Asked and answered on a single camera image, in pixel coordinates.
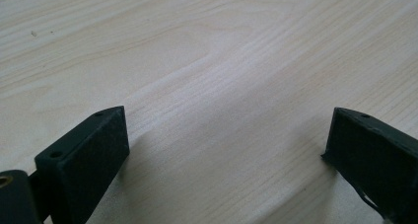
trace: small hole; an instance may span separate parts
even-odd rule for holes
[[[5,187],[13,180],[13,177],[0,177],[0,188]]]
[[[62,155],[62,152],[53,152],[49,155],[51,158],[58,158]]]

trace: black mount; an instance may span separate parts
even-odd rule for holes
[[[418,140],[368,114],[336,108],[322,158],[383,219],[418,223]]]
[[[96,112],[35,157],[0,173],[0,223],[84,224],[129,155],[123,107]]]

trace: wood grain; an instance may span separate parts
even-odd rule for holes
[[[418,0],[0,0],[0,169],[125,105],[89,223],[382,223],[319,159],[334,107],[418,137]]]

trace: black plastic bracket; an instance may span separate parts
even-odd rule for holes
[[[129,155],[123,107],[96,112],[35,157],[0,173],[0,223],[84,224]]]
[[[418,140],[368,114],[336,108],[322,158],[383,219],[418,223]]]

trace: light wooden surface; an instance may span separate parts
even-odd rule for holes
[[[334,107],[418,137],[418,0],[0,0],[0,168],[125,105],[89,223],[382,223],[319,159]]]

